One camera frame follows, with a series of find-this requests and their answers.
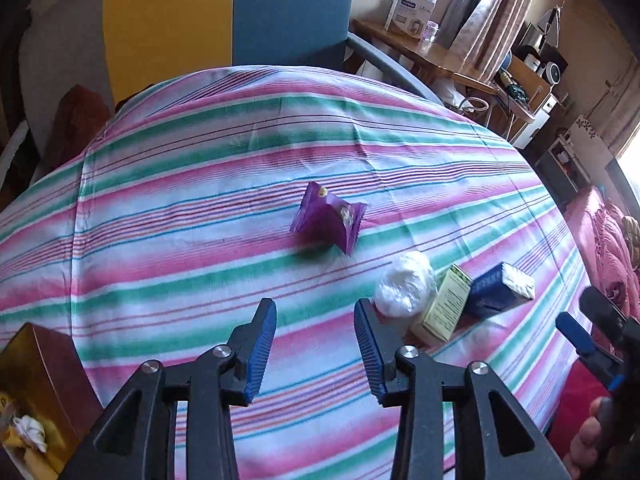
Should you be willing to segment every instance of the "chair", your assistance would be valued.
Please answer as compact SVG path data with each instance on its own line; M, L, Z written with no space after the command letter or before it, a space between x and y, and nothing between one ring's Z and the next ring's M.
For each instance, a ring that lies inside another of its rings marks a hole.
M58 103L76 84L113 111L150 84L216 66L340 70L349 47L396 86L439 103L415 76L348 32L350 8L351 0L61 0L20 43L26 124L0 155L0 185L25 128L44 156Z

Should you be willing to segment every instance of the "metal screw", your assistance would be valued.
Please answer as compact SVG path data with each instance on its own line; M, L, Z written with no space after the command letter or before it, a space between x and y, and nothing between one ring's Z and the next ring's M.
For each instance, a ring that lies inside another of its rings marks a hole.
M482 361L471 363L471 371L477 375L486 375L489 372L489 365Z
M402 357L406 357L407 359L418 357L418 349L415 346L401 346L398 351Z
M160 368L160 361L149 359L149 361L143 362L140 368L145 374L155 374Z
M211 351L213 352L213 355L220 358L229 357L231 355L231 348L229 348L228 345L214 346Z

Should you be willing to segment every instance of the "striped tablecloth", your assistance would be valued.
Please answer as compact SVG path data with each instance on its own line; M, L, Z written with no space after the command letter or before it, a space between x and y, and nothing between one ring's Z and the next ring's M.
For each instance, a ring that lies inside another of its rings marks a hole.
M310 180L369 204L351 258L289 233ZM436 271L505 261L535 277L537 301L435 356L489 362L546 424L575 358L554 319L568 309L587 325L588 279L545 187L477 124L320 69L209 70L127 103L0 214L0 345L27 321L71 334L107 403L142 361L192 360L269 296L278 328L262 389L232 411L241 477L388 478L399 410L369 393L353 305L407 250ZM182 410L179 470L185 424ZM448 413L445 447L449 467Z

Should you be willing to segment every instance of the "purple candy wrapper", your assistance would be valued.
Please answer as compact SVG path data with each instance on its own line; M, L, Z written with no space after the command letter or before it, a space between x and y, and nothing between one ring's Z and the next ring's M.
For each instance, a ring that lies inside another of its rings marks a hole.
M310 182L290 231L305 232L313 238L335 244L344 254L351 256L366 209L365 203L351 204L317 182Z

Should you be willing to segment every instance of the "triangular cutout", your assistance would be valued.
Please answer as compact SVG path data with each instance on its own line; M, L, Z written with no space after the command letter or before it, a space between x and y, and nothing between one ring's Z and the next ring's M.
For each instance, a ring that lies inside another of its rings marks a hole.
M94 441L102 453L127 456L133 452L142 392L134 390L116 408Z
M489 402L494 413L495 431L498 434L500 454L502 456L511 456L532 451L535 447L533 439L502 396L498 392L490 392Z

